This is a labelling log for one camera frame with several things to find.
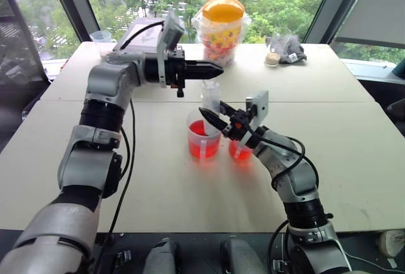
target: black cable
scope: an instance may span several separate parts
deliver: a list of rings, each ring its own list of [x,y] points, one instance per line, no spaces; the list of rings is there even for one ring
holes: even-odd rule
[[[301,152],[296,151],[295,149],[292,149],[288,146],[285,146],[283,144],[271,141],[267,138],[264,138],[262,136],[260,136],[259,134],[257,134],[254,130],[252,130],[252,128],[250,126],[247,126],[247,130],[252,134],[253,137],[257,138],[260,141],[263,141],[267,144],[271,144],[273,146],[277,146],[280,147],[282,149],[285,149],[286,151],[292,152],[295,155],[298,155],[298,159],[292,164],[290,165],[288,168],[286,168],[284,171],[281,171],[279,174],[277,174],[276,177],[274,177],[271,181],[271,187],[274,190],[277,190],[277,182],[280,180],[280,178],[282,178],[285,174],[287,174],[288,172],[290,172],[293,168],[295,168],[302,160],[305,160],[308,162],[308,164],[312,167],[314,174],[315,174],[315,179],[316,179],[316,187],[319,187],[319,176],[318,176],[318,170],[315,168],[315,165],[312,163],[311,160],[308,159],[308,157],[305,156],[305,146],[304,144],[299,141],[298,139],[292,138],[292,137],[287,137],[289,138],[291,141],[294,141],[296,143],[299,144],[299,146],[301,147]]]
[[[131,35],[130,38],[129,38],[128,40],[126,40],[126,41],[124,42],[124,44],[122,44],[122,46],[120,47],[120,49],[121,49],[121,50],[122,50],[122,49],[125,49],[125,48],[131,43],[132,40],[134,40],[139,34],[143,33],[145,30],[148,30],[148,29],[150,29],[150,28],[152,28],[152,27],[155,27],[155,26],[158,26],[158,25],[163,25],[163,21],[155,22],[155,23],[152,23],[152,24],[149,24],[149,25],[145,26],[144,28],[141,28],[141,29],[138,30],[136,33],[134,33],[133,35]]]
[[[284,235],[284,254],[285,254],[285,260],[290,261],[290,252],[289,252],[289,235],[290,231],[289,228],[285,230],[285,235]]]
[[[283,223],[281,225],[278,226],[278,228],[274,231],[273,235],[271,236],[270,242],[268,243],[268,248],[267,248],[267,272],[268,274],[272,274],[272,266],[271,266],[271,250],[273,249],[273,244],[274,241],[276,240],[276,237],[278,235],[278,233],[280,233],[280,231],[283,229],[283,227],[285,227],[288,224],[288,220],[283,221]]]
[[[120,214],[121,205],[122,205],[122,202],[123,202],[123,200],[124,200],[125,193],[127,192],[127,189],[128,189],[128,186],[129,186],[129,182],[130,182],[130,180],[131,180],[132,170],[134,169],[134,161],[135,161],[135,110],[134,110],[134,104],[132,103],[132,100],[130,100],[130,107],[131,107],[131,113],[132,113],[132,154],[131,154],[131,165],[130,165],[130,168],[129,168],[127,181],[125,182],[124,189],[122,190],[120,200],[118,201],[118,204],[117,204],[116,209],[115,209],[115,214],[114,214],[113,222],[111,222],[111,226],[110,226],[110,228],[109,228],[109,231],[108,231],[108,233],[107,233],[107,236],[106,236],[106,238],[105,238],[105,240],[104,240],[104,242],[103,242],[103,245],[102,245],[102,247],[101,247],[100,254],[99,254],[99,256],[98,256],[98,258],[97,258],[97,261],[96,261],[96,265],[94,266],[93,274],[97,274],[97,273],[98,273],[99,267],[100,267],[100,265],[101,265],[101,260],[102,260],[102,258],[103,258],[103,256],[104,256],[104,252],[105,252],[105,250],[106,250],[106,248],[107,248],[107,242],[109,241],[109,239],[110,239],[110,237],[111,237],[111,234],[113,233],[113,230],[114,230],[114,228],[115,228],[115,224],[116,224],[116,221],[117,221],[117,219],[118,219],[118,215]]]
[[[123,127],[121,127],[121,133],[122,133],[122,137],[124,137],[125,148],[127,149],[127,161],[125,162],[124,169],[122,170],[120,180],[125,176],[125,173],[127,172],[127,169],[128,169],[128,166],[129,166],[129,159],[131,157],[131,155],[130,155],[131,150],[129,149],[128,137],[127,137],[127,134],[125,133],[125,130],[123,129]]]

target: floor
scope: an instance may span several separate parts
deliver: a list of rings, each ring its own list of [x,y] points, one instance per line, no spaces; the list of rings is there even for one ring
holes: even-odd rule
[[[0,260],[12,248],[20,231],[0,230]],[[265,257],[271,234],[233,234],[247,241],[260,258]],[[101,274],[138,274],[142,273],[147,254],[155,243],[164,237],[170,237],[180,244],[183,274],[219,274],[221,272],[219,250],[221,241],[230,234],[114,234],[115,243],[106,251]],[[282,258],[282,237],[279,235],[273,248],[274,257]],[[386,269],[392,269],[387,258],[383,257],[377,247],[379,233],[344,233],[339,234],[343,248],[350,254],[366,259]],[[132,259],[123,266],[114,269],[113,260],[118,252],[130,250]],[[402,251],[395,262],[396,270],[405,271],[405,252]],[[386,273],[363,261],[349,259],[353,270],[363,270],[372,274]]]

